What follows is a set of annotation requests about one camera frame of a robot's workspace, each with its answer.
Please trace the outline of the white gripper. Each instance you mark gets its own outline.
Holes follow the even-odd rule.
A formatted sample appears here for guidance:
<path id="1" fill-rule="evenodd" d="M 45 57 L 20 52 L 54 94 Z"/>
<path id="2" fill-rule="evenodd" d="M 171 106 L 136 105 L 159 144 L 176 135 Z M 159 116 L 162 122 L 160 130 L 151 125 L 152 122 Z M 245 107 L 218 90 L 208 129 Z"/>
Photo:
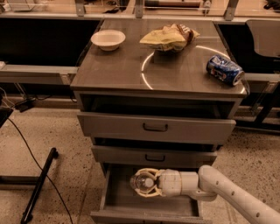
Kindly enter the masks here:
<path id="1" fill-rule="evenodd" d="M 194 195 L 199 189 L 199 175 L 195 171 L 175 171 L 171 169 L 158 170 L 143 168 L 135 173 L 138 177 L 157 179 L 157 187 L 148 190 L 137 188 L 135 192 L 144 198 L 157 196 L 175 197 L 179 195 Z"/>

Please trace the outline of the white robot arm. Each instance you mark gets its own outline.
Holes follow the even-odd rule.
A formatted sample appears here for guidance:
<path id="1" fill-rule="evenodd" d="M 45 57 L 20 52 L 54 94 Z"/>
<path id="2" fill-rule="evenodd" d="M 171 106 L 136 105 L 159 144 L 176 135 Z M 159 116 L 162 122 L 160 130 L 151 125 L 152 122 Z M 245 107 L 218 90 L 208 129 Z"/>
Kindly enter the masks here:
<path id="1" fill-rule="evenodd" d="M 132 189 L 140 196 L 188 196 L 194 200 L 214 200 L 220 195 L 250 224 L 280 224 L 280 213 L 241 189 L 210 165 L 198 172 L 143 168 L 131 178 Z"/>

